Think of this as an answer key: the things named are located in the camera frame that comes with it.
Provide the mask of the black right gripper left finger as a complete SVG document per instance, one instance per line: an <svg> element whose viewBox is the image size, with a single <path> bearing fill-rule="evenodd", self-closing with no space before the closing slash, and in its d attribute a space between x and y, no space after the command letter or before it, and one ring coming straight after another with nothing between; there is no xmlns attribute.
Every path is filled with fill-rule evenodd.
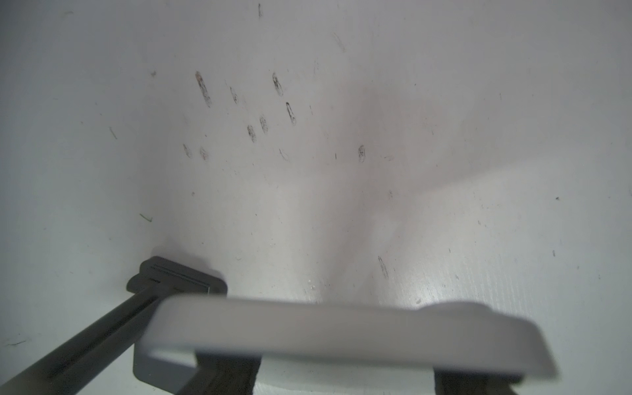
<svg viewBox="0 0 632 395"><path fill-rule="evenodd" d="M253 394L261 357L197 354L197 370L177 395Z"/></svg>

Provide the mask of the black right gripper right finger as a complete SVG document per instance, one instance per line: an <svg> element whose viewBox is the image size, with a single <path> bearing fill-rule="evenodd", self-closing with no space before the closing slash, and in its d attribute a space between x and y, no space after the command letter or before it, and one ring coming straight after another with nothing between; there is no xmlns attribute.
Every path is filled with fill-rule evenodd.
<svg viewBox="0 0 632 395"><path fill-rule="evenodd" d="M434 370L436 395L516 395L512 386L522 381L523 376Z"/></svg>

